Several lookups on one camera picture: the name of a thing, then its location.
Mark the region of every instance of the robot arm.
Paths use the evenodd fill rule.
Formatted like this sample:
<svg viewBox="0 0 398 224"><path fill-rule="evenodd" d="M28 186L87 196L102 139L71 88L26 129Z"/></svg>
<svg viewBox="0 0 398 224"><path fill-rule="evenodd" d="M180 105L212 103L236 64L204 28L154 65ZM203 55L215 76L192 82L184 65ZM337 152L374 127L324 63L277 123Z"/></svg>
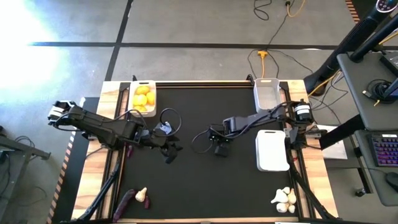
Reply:
<svg viewBox="0 0 398 224"><path fill-rule="evenodd" d="M110 149L122 147L124 143L135 146L159 148L170 164L177 156L181 147L175 145L178 141L173 135L169 123L159 123L153 130L148 130L144 121L125 119L109 119L89 112L76 105L73 101L56 101L50 110L49 125L60 129L59 126L74 126L83 131L83 136L96 136L101 144Z"/></svg>

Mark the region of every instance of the yellow lemon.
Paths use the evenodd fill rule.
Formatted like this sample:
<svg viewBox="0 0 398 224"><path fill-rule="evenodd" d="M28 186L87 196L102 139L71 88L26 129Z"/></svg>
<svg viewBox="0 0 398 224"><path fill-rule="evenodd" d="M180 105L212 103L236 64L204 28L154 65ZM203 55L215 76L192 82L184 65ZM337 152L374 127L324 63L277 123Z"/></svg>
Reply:
<svg viewBox="0 0 398 224"><path fill-rule="evenodd" d="M145 105L147 104L147 97L144 94L138 95L135 100L137 103L135 105Z"/></svg>
<svg viewBox="0 0 398 224"><path fill-rule="evenodd" d="M149 86L139 86L136 89L136 94L137 95L141 95L141 94L146 95L148 92L150 92Z"/></svg>
<svg viewBox="0 0 398 224"><path fill-rule="evenodd" d="M140 112L145 112L147 111L147 108L145 106L135 106L134 109L140 111Z"/></svg>
<svg viewBox="0 0 398 224"><path fill-rule="evenodd" d="M132 98L132 105L133 105L133 106L140 105L140 104L139 104L139 97L138 97L138 95L134 95L134 96L133 96L133 98Z"/></svg>
<svg viewBox="0 0 398 224"><path fill-rule="evenodd" d="M148 104L155 105L155 93L154 92L147 93L147 100Z"/></svg>

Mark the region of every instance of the concrete floor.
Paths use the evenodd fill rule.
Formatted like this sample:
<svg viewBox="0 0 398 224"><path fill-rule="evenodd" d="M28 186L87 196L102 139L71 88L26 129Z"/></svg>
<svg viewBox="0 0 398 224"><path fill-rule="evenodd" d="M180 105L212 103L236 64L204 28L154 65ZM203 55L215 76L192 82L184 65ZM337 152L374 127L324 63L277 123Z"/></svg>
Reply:
<svg viewBox="0 0 398 224"><path fill-rule="evenodd" d="M12 1L0 13L6 32L0 55L0 123L11 138L29 136L38 148L52 153L49 161L34 160L19 189L19 200L48 197L31 207L13 205L7 220L43 223L60 172L69 133L47 125L55 100L99 96L111 58L111 47L26 47L28 42L114 42L127 0ZM265 10L269 21L255 17L252 0L135 0L123 42L188 42L266 44L285 15L282 1ZM273 44L336 45L354 26L344 0L309 0L296 18L288 18ZM142 49L121 48L112 80L132 75L148 80L242 80L250 73L246 57L251 49ZM329 50L283 50L312 70L329 56ZM273 52L280 79L302 79L309 71ZM257 75L261 61L252 54ZM266 77L276 66L266 58ZM344 80L337 87L347 90ZM325 103L342 93L332 90ZM357 114L351 95L331 106L344 122ZM320 124L336 124L327 110L315 112ZM397 207L384 207L376 194L353 196L361 182L355 170L330 170L333 195L341 218L352 221L396 223Z"/></svg>

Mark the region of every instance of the computer keyboard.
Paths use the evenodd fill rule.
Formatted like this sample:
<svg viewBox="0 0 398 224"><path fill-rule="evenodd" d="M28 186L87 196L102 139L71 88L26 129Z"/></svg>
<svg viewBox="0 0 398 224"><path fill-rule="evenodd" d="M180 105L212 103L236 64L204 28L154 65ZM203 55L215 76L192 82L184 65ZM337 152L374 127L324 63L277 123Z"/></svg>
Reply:
<svg viewBox="0 0 398 224"><path fill-rule="evenodd" d="M398 134L370 134L369 138L376 165L398 167Z"/></svg>

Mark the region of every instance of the garlic bulb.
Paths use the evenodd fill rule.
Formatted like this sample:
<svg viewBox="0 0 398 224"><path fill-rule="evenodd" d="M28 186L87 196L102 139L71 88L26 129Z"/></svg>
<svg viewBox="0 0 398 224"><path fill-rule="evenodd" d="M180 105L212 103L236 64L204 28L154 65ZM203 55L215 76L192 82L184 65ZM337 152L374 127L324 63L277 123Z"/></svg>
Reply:
<svg viewBox="0 0 398 224"><path fill-rule="evenodd" d="M292 205L293 205L294 203L296 203L297 198L296 198L296 195L294 194L294 189L292 189L292 190L290 191L290 194L288 194L287 198L288 198L289 203L291 203Z"/></svg>
<svg viewBox="0 0 398 224"><path fill-rule="evenodd" d="M271 203L275 203L275 202L286 203L288 201L289 201L289 199L287 198L287 195L281 189L278 189L278 190L276 190L275 198L271 201Z"/></svg>
<svg viewBox="0 0 398 224"><path fill-rule="evenodd" d="M294 213L294 210L296 210L296 206L294 206L294 205L289 205L289 207L287 208L287 210L288 210L290 213Z"/></svg>
<svg viewBox="0 0 398 224"><path fill-rule="evenodd" d="M147 192L147 188L144 187L142 190L138 191L136 194L136 200L139 202L143 202L145 200L145 193Z"/></svg>
<svg viewBox="0 0 398 224"><path fill-rule="evenodd" d="M276 204L276 210L280 213L287 212L287 207L289 206L288 203L278 203Z"/></svg>
<svg viewBox="0 0 398 224"><path fill-rule="evenodd" d="M285 187L284 189L282 189L282 191L288 195L290 193L290 187Z"/></svg>

